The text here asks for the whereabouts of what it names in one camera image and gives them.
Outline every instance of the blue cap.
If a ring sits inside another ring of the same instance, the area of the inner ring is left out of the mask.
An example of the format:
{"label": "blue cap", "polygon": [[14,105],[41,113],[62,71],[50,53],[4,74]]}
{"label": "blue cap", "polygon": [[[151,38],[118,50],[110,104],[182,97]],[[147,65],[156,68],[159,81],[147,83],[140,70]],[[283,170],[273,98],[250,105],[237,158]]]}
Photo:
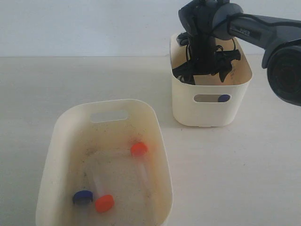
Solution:
{"label": "blue cap", "polygon": [[87,205],[93,201],[93,193],[87,190],[76,192],[72,198],[72,201],[73,204]]}
{"label": "blue cap", "polygon": [[218,98],[218,102],[227,102],[230,100],[230,96],[225,94],[225,95],[221,95],[219,98]]}

